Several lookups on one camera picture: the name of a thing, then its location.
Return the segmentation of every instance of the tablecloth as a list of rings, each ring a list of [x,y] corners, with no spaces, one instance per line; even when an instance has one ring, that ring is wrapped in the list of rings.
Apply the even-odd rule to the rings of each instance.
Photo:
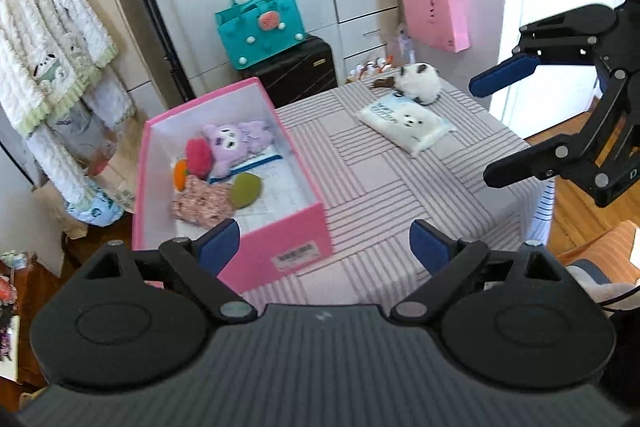
[[[355,82],[278,110],[324,196],[334,255],[245,293],[259,310],[272,302],[388,310],[430,277],[409,248],[414,219],[492,248],[546,243],[554,181],[490,188],[482,179],[489,163],[528,147],[523,140],[445,83],[429,109],[456,130],[413,159],[354,117],[389,91]]]

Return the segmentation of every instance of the pink shopping bag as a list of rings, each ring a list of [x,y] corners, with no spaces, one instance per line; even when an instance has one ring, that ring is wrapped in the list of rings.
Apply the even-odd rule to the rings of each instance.
[[[402,0],[409,35],[433,48],[454,52],[469,47],[464,0]]]

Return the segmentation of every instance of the white sticker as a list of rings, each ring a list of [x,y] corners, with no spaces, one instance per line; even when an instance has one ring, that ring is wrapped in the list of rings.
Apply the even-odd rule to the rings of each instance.
[[[310,263],[320,257],[320,251],[314,241],[306,243],[301,247],[294,248],[283,254],[273,257],[271,261],[280,270],[290,270],[301,264]]]

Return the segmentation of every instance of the purple plush bear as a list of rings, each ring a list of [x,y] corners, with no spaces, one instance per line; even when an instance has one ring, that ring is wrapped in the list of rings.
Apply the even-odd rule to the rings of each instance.
[[[204,136],[213,153],[214,178],[225,178],[233,165],[242,163],[252,154],[261,152],[273,142],[273,135],[260,120],[238,125],[205,125]]]

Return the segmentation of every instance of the pink pom-pom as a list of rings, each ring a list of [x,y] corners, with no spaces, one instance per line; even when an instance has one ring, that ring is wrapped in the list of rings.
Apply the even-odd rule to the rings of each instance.
[[[205,138],[192,138],[187,142],[185,149],[187,156],[187,169],[189,174],[206,179],[213,167],[213,156],[211,147]]]

